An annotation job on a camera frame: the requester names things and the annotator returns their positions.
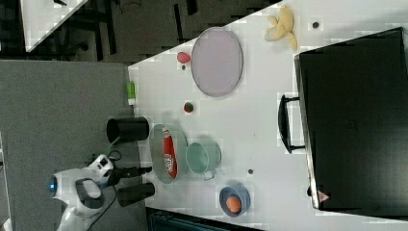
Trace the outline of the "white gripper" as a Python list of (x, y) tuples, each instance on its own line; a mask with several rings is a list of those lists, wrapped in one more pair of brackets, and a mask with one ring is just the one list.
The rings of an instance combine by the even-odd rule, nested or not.
[[(114, 169), (114, 165), (106, 155), (99, 155), (88, 165), (94, 180), (107, 180)], [(152, 170), (152, 167), (124, 167), (116, 168), (112, 173), (112, 184), (116, 185), (122, 178), (142, 176)]]

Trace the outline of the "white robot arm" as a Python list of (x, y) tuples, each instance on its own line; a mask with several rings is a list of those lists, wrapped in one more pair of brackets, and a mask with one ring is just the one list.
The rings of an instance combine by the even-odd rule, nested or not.
[(115, 166), (115, 158), (99, 155), (87, 167), (72, 168), (52, 175), (47, 190), (65, 209), (57, 231), (88, 231), (99, 219), (105, 204), (103, 189), (122, 178), (142, 176), (152, 167)]

